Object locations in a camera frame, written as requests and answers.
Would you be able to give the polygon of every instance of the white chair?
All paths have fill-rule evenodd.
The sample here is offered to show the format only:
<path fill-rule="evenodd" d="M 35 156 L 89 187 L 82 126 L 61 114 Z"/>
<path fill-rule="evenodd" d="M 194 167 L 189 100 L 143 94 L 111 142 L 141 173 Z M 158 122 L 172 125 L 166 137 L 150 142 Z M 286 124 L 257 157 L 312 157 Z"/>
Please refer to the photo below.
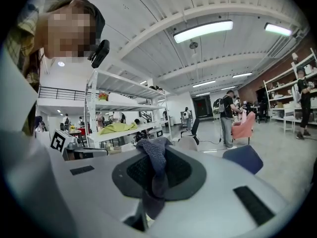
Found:
<path fill-rule="evenodd" d="M 292 126 L 286 128 L 286 122 L 290 121 Z M 284 133 L 287 130 L 292 130 L 295 133 L 295 106 L 292 104 L 291 107 L 284 109 Z"/>

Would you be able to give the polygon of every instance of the fluorescent ceiling light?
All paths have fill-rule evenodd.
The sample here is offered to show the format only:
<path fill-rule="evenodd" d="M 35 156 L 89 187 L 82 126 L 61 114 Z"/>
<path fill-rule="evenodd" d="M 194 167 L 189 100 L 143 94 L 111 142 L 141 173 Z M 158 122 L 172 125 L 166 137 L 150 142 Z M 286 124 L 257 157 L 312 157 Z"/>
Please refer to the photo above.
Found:
<path fill-rule="evenodd" d="M 282 35 L 286 35 L 286 36 L 290 36 L 292 34 L 292 31 L 280 26 L 275 26 L 272 24 L 266 24 L 265 28 L 266 31 L 268 32 L 273 32 L 273 33 L 277 33 L 277 34 L 282 34 Z"/>
<path fill-rule="evenodd" d="M 220 22 L 208 23 L 200 26 L 195 26 L 177 34 L 174 34 L 174 39 L 176 43 L 181 43 L 183 41 L 201 36 L 204 34 L 231 30 L 233 27 L 233 22 L 231 20 L 224 20 Z"/>
<path fill-rule="evenodd" d="M 209 82 L 205 82 L 205 83 L 201 83 L 201 84 L 198 84 L 198 85 L 193 85 L 193 87 L 199 87 L 199 86 L 202 86 L 202 85 L 208 85 L 208 84 L 211 84 L 211 83 L 215 83 L 216 81 L 213 80 L 213 81 L 209 81 Z"/>
<path fill-rule="evenodd" d="M 197 94 L 196 96 L 203 96 L 203 95 L 208 95 L 210 92 L 208 93 L 201 93 L 201 94 Z"/>
<path fill-rule="evenodd" d="M 230 86 L 230 87 L 222 88 L 221 91 L 222 91 L 222 90 L 227 90 L 227 89 L 232 89 L 232 88 L 235 88 L 235 86 Z"/>
<path fill-rule="evenodd" d="M 248 72 L 248 73 L 244 73 L 244 74 L 234 75 L 234 76 L 232 76 L 232 78 L 250 76 L 251 74 L 252 74 L 252 72 Z"/>

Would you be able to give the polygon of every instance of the shelving unit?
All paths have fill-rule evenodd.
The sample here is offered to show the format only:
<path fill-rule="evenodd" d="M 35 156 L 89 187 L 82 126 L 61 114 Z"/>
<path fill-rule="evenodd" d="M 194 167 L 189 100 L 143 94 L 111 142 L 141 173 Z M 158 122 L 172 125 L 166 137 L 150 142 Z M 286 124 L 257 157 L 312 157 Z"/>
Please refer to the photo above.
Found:
<path fill-rule="evenodd" d="M 88 90 L 91 89 L 92 96 L 95 96 L 97 91 L 103 91 L 106 93 L 117 93 L 121 94 L 126 97 L 138 97 L 144 99 L 151 99 L 151 103 L 153 105 L 145 105 L 145 104 L 137 104 L 137 103 L 122 103 L 122 102 L 108 102 L 104 100 L 98 100 L 97 98 L 92 98 L 88 101 Z M 96 111 L 125 111 L 125 112 L 138 112 L 138 111 L 152 111 L 157 112 L 159 109 L 167 110 L 167 117 L 168 115 L 168 106 L 167 102 L 166 106 L 160 106 L 158 103 L 158 99 L 166 98 L 165 92 L 159 92 L 147 86 L 141 85 L 137 82 L 129 80 L 127 78 L 109 73 L 107 71 L 101 71 L 100 69 L 95 69 L 88 80 L 85 92 L 85 109 L 84 109 L 84 116 L 85 116 L 85 126 L 88 128 L 87 124 L 87 109 L 89 110 L 90 114 L 95 114 Z M 107 140 L 111 140 L 114 138 L 130 135 L 145 129 L 149 129 L 152 127 L 159 127 L 162 123 L 168 122 L 168 128 L 171 132 L 170 122 L 168 120 L 158 120 L 157 122 L 145 123 L 138 126 L 137 129 L 127 130 L 122 132 L 113 132 L 103 135 L 98 135 L 97 126 L 96 124 L 96 116 L 90 116 L 91 122 L 91 130 L 93 133 L 87 134 L 86 136 L 89 140 L 88 146 L 90 147 L 90 142 L 92 141 L 94 147 L 99 148 L 99 143 Z"/>
<path fill-rule="evenodd" d="M 280 97 L 280 98 L 274 98 L 274 99 L 269 99 L 269 93 L 270 92 L 273 92 L 273 91 L 278 91 L 280 89 L 283 89 L 283 88 L 291 88 L 294 84 L 297 83 L 297 80 L 293 81 L 293 82 L 289 82 L 289 83 L 286 83 L 282 86 L 279 86 L 279 87 L 276 87 L 274 89 L 267 89 L 267 84 L 268 83 L 273 83 L 279 79 L 282 79 L 283 77 L 289 75 L 289 74 L 292 74 L 294 73 L 295 76 L 296 76 L 296 79 L 298 79 L 298 76 L 297 76 L 297 68 L 298 67 L 302 67 L 302 66 L 306 66 L 308 65 L 309 63 L 311 63 L 312 61 L 315 61 L 317 63 L 317 59 L 316 59 L 316 55 L 314 53 L 314 51 L 311 49 L 311 54 L 309 56 L 307 56 L 305 59 L 303 59 L 302 61 L 300 61 L 298 64 L 295 64 L 295 63 L 291 63 L 292 67 L 288 70 L 286 70 L 285 72 L 279 74 L 278 76 L 268 80 L 268 81 L 263 81 L 264 82 L 264 86 L 265 86 L 265 89 L 266 89 L 266 94 L 267 94 L 267 99 L 270 102 L 273 102 L 273 101 L 278 101 L 278 100 L 283 100 L 283 99 L 289 99 L 289 98 L 293 98 L 292 95 L 290 96 L 283 96 L 283 97 Z M 311 74 L 308 74 L 307 76 L 305 76 L 306 79 L 309 79 L 311 77 L 314 77 L 317 75 L 317 71 L 315 72 L 312 72 Z M 270 111 L 270 118 L 271 119 L 275 119 L 275 120 L 284 120 L 284 118 L 280 118 L 280 117 L 275 117 L 275 116 L 272 116 L 272 111 L 283 111 L 285 110 L 284 108 L 271 108 L 270 105 L 269 105 L 269 111 Z M 317 122 L 309 122 L 309 124 L 314 124 L 314 125 L 317 125 Z"/>

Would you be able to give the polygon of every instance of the man in black shirt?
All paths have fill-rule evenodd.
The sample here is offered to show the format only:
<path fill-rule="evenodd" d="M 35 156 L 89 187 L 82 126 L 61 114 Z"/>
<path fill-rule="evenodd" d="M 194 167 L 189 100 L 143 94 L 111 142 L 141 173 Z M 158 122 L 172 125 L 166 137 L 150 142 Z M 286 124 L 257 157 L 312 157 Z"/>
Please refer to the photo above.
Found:
<path fill-rule="evenodd" d="M 298 75 L 298 91 L 301 93 L 301 105 L 302 105 L 302 122 L 301 130 L 297 133 L 296 138 L 303 140 L 303 136 L 310 136 L 310 133 L 307 131 L 307 124 L 309 120 L 309 115 L 311 113 L 311 94 L 310 91 L 313 89 L 313 85 L 309 86 L 305 77 L 305 71 L 303 68 L 297 70 Z"/>
<path fill-rule="evenodd" d="M 229 90 L 227 94 L 222 98 L 223 105 L 224 105 L 224 112 L 220 113 L 220 121 L 221 121 L 221 128 L 222 128 L 222 137 L 223 137 L 223 144 L 227 147 L 227 149 L 234 149 L 237 148 L 233 146 L 232 143 L 232 135 L 231 135 L 231 128 L 233 122 L 232 110 L 241 114 L 242 111 L 236 108 L 233 104 L 234 92 Z"/>

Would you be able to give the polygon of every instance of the yellow cloth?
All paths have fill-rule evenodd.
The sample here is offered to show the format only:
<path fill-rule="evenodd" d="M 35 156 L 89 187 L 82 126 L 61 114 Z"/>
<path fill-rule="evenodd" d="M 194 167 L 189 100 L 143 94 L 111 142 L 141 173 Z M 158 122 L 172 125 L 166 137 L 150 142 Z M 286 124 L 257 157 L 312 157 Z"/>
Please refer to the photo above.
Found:
<path fill-rule="evenodd" d="M 119 131 L 126 131 L 126 130 L 137 129 L 137 128 L 138 128 L 138 126 L 135 122 L 133 122 L 131 124 L 116 122 L 116 123 L 112 123 L 112 124 L 109 124 L 108 126 L 104 127 L 101 131 L 98 132 L 98 134 L 102 135 L 102 134 L 119 132 Z"/>

